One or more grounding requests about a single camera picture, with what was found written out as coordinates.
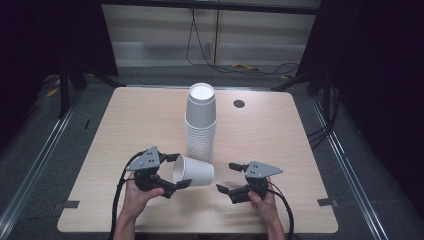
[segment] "wooden table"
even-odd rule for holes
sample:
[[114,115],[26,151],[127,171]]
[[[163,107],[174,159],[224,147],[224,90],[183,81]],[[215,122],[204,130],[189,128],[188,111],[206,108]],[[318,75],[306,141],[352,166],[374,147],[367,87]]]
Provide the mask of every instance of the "wooden table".
[[[109,232],[116,185],[127,161],[157,145],[162,153],[185,154],[184,112],[188,89],[118,88],[75,182],[58,222],[62,232]],[[237,108],[233,102],[243,100]],[[217,130],[213,153],[215,180],[209,186],[178,190],[171,199],[155,198],[137,219],[136,231],[149,233],[264,233],[250,203],[232,204],[216,189],[246,184],[243,173],[229,162],[252,160],[283,168],[271,179],[293,211],[295,232],[333,233],[338,224],[327,198],[304,128],[288,93],[216,90]],[[164,162],[158,174],[172,182],[173,163]],[[122,190],[118,214],[124,200]],[[284,204],[277,207],[285,230],[289,221]]]

